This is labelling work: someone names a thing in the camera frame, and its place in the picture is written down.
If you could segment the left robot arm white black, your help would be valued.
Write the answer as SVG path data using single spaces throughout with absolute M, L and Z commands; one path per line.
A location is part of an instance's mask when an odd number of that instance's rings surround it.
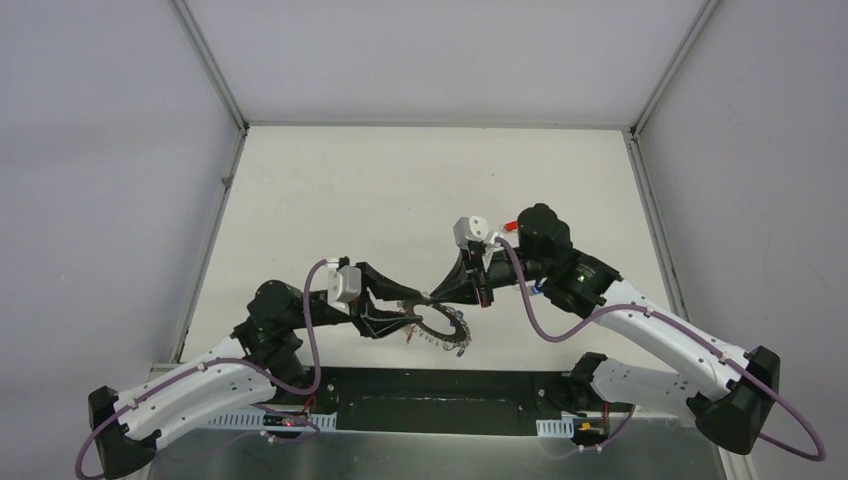
M 260 285 L 246 320 L 201 356 L 134 388 L 92 391 L 91 434 L 78 456 L 94 447 L 102 478 L 131 475 L 171 441 L 221 414 L 315 394 L 322 383 L 316 327 L 351 323 L 362 336 L 379 339 L 419 321 L 414 314 L 381 311 L 373 301 L 420 300 L 420 291 L 346 257 L 320 260 L 307 278 L 323 267 L 329 270 L 323 290 L 279 280 Z

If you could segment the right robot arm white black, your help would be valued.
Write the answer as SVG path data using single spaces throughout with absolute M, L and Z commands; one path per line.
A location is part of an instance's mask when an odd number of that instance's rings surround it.
M 646 407 L 692 422 L 717 446 L 749 454 L 760 439 L 779 386 L 779 356 L 725 342 L 648 299 L 620 272 L 576 249 L 569 226 L 547 205 L 523 210 L 516 246 L 478 216 L 453 227 L 458 259 L 433 291 L 439 303 L 488 307 L 498 288 L 537 289 L 581 324 L 609 329 L 665 364 L 652 370 L 587 353 L 569 372 L 569 400 Z

